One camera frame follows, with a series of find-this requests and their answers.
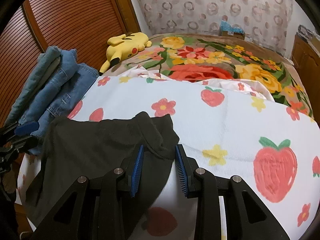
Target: white bedsheet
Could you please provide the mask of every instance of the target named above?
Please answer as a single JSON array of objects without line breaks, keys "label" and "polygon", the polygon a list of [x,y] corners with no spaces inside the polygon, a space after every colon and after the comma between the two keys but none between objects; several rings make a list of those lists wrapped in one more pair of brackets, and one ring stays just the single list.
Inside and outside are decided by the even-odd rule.
[{"label": "white bedsheet", "polygon": [[[316,214],[320,131],[304,114],[222,88],[128,76],[98,78],[80,105],[70,115],[77,121],[131,119],[141,111],[171,114],[187,155],[216,176],[240,175],[291,240],[300,238]],[[22,203],[33,179],[28,174],[35,176],[40,168],[39,160],[30,165],[25,157],[24,163],[18,178]],[[220,206],[225,239],[222,202]],[[196,200],[184,197],[173,165],[166,186],[130,239],[193,239],[195,219]],[[157,227],[159,221],[167,224]]]}]

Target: blue denim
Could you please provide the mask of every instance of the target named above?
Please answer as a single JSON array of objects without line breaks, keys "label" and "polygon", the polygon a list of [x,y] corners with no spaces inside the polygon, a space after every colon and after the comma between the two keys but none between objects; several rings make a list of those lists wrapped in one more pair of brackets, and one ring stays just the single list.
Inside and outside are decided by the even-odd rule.
[{"label": "blue denim", "polygon": [[28,105],[28,102],[32,98],[32,91],[36,89],[48,68],[57,67],[60,61],[58,60],[60,55],[61,49],[59,49],[57,46],[48,47],[44,54],[39,55],[37,60],[38,64],[27,78],[20,95],[12,105],[11,111],[5,120],[4,125],[12,124],[21,117]]},{"label": "blue denim", "polygon": [[28,109],[20,118],[20,124],[38,121],[40,119],[49,104],[59,93],[63,84],[78,70],[79,66],[76,59],[77,52],[75,49],[71,49],[70,51],[63,50],[61,52],[60,65],[45,86],[33,98]]},{"label": "blue denim", "polygon": [[81,63],[78,66],[79,69],[72,78],[62,86],[58,95],[38,120],[40,124],[39,129],[31,133],[31,135],[36,136],[39,140],[38,146],[29,150],[31,154],[41,154],[43,139],[51,121],[57,116],[66,116],[70,114],[99,76],[96,69],[91,68],[84,63]]}]

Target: yellow plush toy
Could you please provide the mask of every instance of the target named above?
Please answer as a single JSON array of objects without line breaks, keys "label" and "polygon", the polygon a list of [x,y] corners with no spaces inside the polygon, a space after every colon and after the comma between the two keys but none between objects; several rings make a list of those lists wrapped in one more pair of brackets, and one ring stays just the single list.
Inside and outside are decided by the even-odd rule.
[{"label": "yellow plush toy", "polygon": [[107,61],[100,68],[101,73],[105,73],[121,60],[133,57],[139,51],[143,51],[145,47],[151,47],[152,43],[144,33],[127,33],[110,38],[108,45]]}]

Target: yellow flower pattern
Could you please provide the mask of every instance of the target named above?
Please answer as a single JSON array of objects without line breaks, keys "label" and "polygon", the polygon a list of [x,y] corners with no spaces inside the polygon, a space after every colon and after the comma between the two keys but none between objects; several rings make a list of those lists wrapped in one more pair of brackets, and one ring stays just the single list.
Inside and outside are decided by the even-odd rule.
[{"label": "yellow flower pattern", "polygon": [[259,81],[270,93],[282,91],[279,81],[271,73],[263,70],[260,65],[251,63],[248,65],[235,65],[235,67],[240,78]]},{"label": "yellow flower pattern", "polygon": [[241,51],[244,51],[244,47],[241,47],[241,46],[239,46],[239,45],[235,46],[235,48],[236,48],[236,49],[239,49],[239,50],[241,50]]},{"label": "yellow flower pattern", "polygon": [[236,57],[242,57],[242,55],[240,53],[232,52],[231,54],[235,55]]},{"label": "yellow flower pattern", "polygon": [[291,97],[291,98],[294,97],[294,95],[295,95],[293,89],[291,89],[290,87],[285,87],[285,88],[284,88],[284,92],[286,92],[287,95],[288,95],[289,97]]},{"label": "yellow flower pattern", "polygon": [[208,58],[205,61],[210,64],[217,64],[222,62],[231,63],[231,59],[225,57],[225,54],[219,51],[209,53]]},{"label": "yellow flower pattern", "polygon": [[251,105],[257,108],[259,113],[261,113],[262,109],[266,108],[266,105],[264,104],[264,100],[262,98],[251,97],[251,99],[253,100],[253,103],[251,103]]},{"label": "yellow flower pattern", "polygon": [[180,49],[184,45],[184,40],[181,37],[170,36],[163,38],[160,44],[165,48]]},{"label": "yellow flower pattern", "polygon": [[275,65],[276,63],[272,60],[268,60],[271,65]]},{"label": "yellow flower pattern", "polygon": [[184,64],[201,64],[201,63],[204,63],[204,59],[199,57],[198,59],[196,58],[187,58],[185,61],[184,61]]},{"label": "yellow flower pattern", "polygon": [[299,84],[295,84],[295,83],[293,83],[293,84],[294,84],[294,87],[295,87],[296,89],[304,92],[304,89],[303,89]]},{"label": "yellow flower pattern", "polygon": [[259,58],[255,57],[255,56],[250,56],[250,58],[252,58],[254,61],[258,61],[259,60]]},{"label": "yellow flower pattern", "polygon": [[228,152],[226,150],[222,150],[219,144],[215,144],[211,150],[203,150],[202,155],[206,158],[210,158],[209,165],[225,165],[226,160],[223,158],[226,156]]},{"label": "yellow flower pattern", "polygon": [[151,58],[149,55],[151,55],[153,53],[153,51],[144,51],[140,54],[137,55],[138,59],[148,59]]},{"label": "yellow flower pattern", "polygon": [[132,77],[119,77],[119,83],[127,83]]}]

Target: bed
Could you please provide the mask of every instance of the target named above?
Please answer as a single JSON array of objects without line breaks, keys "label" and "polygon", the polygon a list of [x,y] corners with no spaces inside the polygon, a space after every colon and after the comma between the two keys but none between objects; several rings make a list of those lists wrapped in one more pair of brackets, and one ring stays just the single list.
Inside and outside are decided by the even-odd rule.
[{"label": "bed", "polygon": [[[196,158],[203,167],[217,176],[230,177],[235,172],[241,174],[273,212],[290,238],[299,239],[315,216],[320,199],[320,183],[317,181],[320,171],[317,170],[318,158],[313,153],[317,149],[315,142],[320,133],[313,120],[308,96],[294,67],[275,52],[239,39],[169,33],[154,35],[150,40],[153,42],[152,47],[114,66],[98,78],[82,99],[81,108],[76,107],[77,110],[69,117],[77,121],[99,121],[100,119],[92,118],[96,110],[100,112],[102,110],[101,118],[103,119],[128,119],[139,111],[146,111],[150,116],[159,116],[161,108],[157,104],[168,104],[167,107],[174,109],[169,113],[173,113],[174,129],[178,131],[180,142],[185,147],[187,155]],[[230,86],[225,88],[222,85],[219,87],[222,88],[220,92],[224,94],[224,98],[230,98],[228,99],[228,110],[225,109],[230,118],[216,113],[217,119],[222,120],[222,123],[216,123],[215,118],[210,117],[212,113],[198,114],[197,111],[202,112],[207,105],[197,106],[199,102],[196,103],[192,98],[196,97],[196,94],[200,95],[202,90],[216,89],[215,80],[227,82],[227,79],[233,79],[229,81],[235,83],[233,88],[231,89]],[[263,89],[250,85],[250,81],[253,83],[259,81],[266,91],[263,92]],[[236,92],[246,93],[245,85],[248,87],[247,95],[235,96]],[[259,98],[257,93],[261,93],[263,97]],[[180,108],[176,106],[179,100],[181,101]],[[246,100],[249,100],[249,109],[243,107]],[[195,106],[188,109],[191,102]],[[185,109],[186,112],[178,114],[178,109]],[[267,115],[261,118],[258,115],[260,113],[267,113]],[[187,116],[192,122],[185,121]],[[206,120],[205,125],[202,124],[202,118]],[[206,148],[192,141],[193,133],[186,132],[186,126],[187,130],[196,131],[202,140],[208,140],[204,143]],[[210,127],[222,131],[223,129],[220,128],[223,126],[228,127],[223,135],[212,134]],[[258,133],[263,136],[257,137],[256,129],[260,130]],[[224,139],[220,139],[219,143],[214,146],[209,145],[212,144],[211,139],[204,139],[208,137],[208,134],[212,138],[222,136],[221,138]],[[285,139],[291,138],[291,151],[297,158],[296,163],[301,164],[297,172],[297,164],[295,161],[291,163],[294,175],[291,175],[289,179],[289,187],[279,184],[280,187],[288,187],[289,190],[292,187],[294,190],[290,191],[284,200],[279,196],[277,197],[281,200],[275,200],[273,197],[266,197],[268,194],[258,189],[254,175],[254,159],[256,153],[261,150],[261,145],[264,145],[263,142],[260,142],[261,138],[276,140],[276,145],[281,145],[282,141],[286,141],[279,139],[283,136],[286,137]],[[236,155],[232,157],[232,155],[224,154],[224,151],[229,153],[232,149],[241,148],[244,145],[252,145],[254,150],[252,152],[248,149],[244,150],[240,154],[242,156],[240,159]],[[218,151],[221,156],[212,157],[210,154],[214,151]],[[225,166],[225,163],[228,162],[231,162],[232,165]],[[18,192],[22,203],[25,200],[26,189],[40,170],[40,164],[39,157],[25,155],[23,159],[18,177]],[[152,232],[151,229],[148,230],[148,226],[144,227],[146,217],[143,217],[130,239],[139,237],[152,239],[155,236],[161,236],[163,239],[176,239],[180,234],[183,234],[185,239],[192,239],[191,229],[194,228],[196,205],[192,201],[185,202],[182,194],[171,195],[171,192],[178,192],[179,189],[175,176],[173,166],[169,182],[151,207],[150,212],[158,212],[158,209],[161,209],[161,212],[169,212],[175,218],[174,225],[183,226],[170,225],[172,230],[168,231],[166,228],[162,233]],[[303,195],[298,194],[301,187],[306,190]],[[175,203],[180,209],[174,208],[172,203]],[[223,200],[221,199],[221,213],[223,214],[222,206]],[[185,210],[183,216],[178,215],[181,210]],[[226,237],[224,218],[222,218],[221,230],[223,237]]]},{"label": "bed", "polygon": [[152,47],[108,70],[114,76],[139,64],[175,80],[250,79],[262,83],[277,103],[313,118],[308,95],[294,66],[281,55],[237,38],[158,34]]},{"label": "bed", "polygon": [[[240,174],[272,211],[291,240],[298,240],[315,216],[320,199],[320,162],[318,165],[316,154],[320,130],[315,121],[273,100],[224,88],[216,91],[211,86],[214,79],[203,84],[142,76],[99,77],[82,99],[81,107],[69,117],[76,121],[99,121],[130,119],[140,111],[149,116],[169,113],[188,156],[217,176],[229,178]],[[210,89],[223,95],[215,105],[211,105],[203,94]],[[257,159],[264,154],[275,154],[275,163],[282,163],[286,168],[260,167]],[[40,170],[40,163],[40,159],[28,155],[22,162],[18,178],[22,203],[26,189]],[[259,171],[275,172],[278,176],[279,183],[272,179],[273,190],[259,181]],[[302,187],[305,193],[299,194]],[[222,199],[220,204],[224,214]],[[170,223],[165,228],[154,229],[146,214],[130,239],[177,239],[180,236],[193,239],[196,202],[184,198],[174,164],[166,186],[148,212],[165,213]],[[226,239],[223,215],[221,220],[223,239]]]}]

